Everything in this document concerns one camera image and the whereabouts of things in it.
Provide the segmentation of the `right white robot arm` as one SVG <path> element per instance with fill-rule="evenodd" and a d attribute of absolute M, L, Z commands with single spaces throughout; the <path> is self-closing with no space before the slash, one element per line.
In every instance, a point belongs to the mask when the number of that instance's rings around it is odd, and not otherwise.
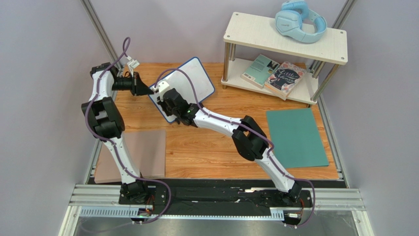
<path fill-rule="evenodd" d="M 273 154 L 273 145 L 250 116 L 232 118 L 217 114 L 200 103 L 189 103 L 174 88 L 158 89 L 157 103 L 163 112 L 175 116 L 175 121 L 186 126 L 205 128 L 232 138 L 237 152 L 248 161 L 256 162 L 282 193 L 287 204 L 299 200 L 302 187 L 286 171 Z"/>

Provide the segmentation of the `blue framed whiteboard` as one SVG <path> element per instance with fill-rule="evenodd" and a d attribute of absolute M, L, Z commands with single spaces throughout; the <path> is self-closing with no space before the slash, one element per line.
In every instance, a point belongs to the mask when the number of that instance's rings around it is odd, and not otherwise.
<path fill-rule="evenodd" d="M 198 57 L 191 58 L 178 69 L 166 73 L 158 82 L 164 81 L 170 88 L 175 88 L 188 103 L 202 103 L 215 92 L 215 87 Z"/>

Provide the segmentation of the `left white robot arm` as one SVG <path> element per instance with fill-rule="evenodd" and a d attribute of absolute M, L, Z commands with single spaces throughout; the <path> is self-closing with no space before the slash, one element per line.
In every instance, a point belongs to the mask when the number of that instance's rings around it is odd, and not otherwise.
<path fill-rule="evenodd" d="M 123 132 L 124 121 L 112 92 L 128 90 L 134 96 L 151 95 L 153 91 L 143 83 L 138 72 L 118 76 L 118 69 L 111 63 L 103 63 L 91 69 L 93 91 L 88 102 L 81 105 L 85 122 L 93 136 L 103 142 L 110 151 L 120 173 L 120 204 L 145 204 L 150 199 L 147 184 L 134 165 Z"/>

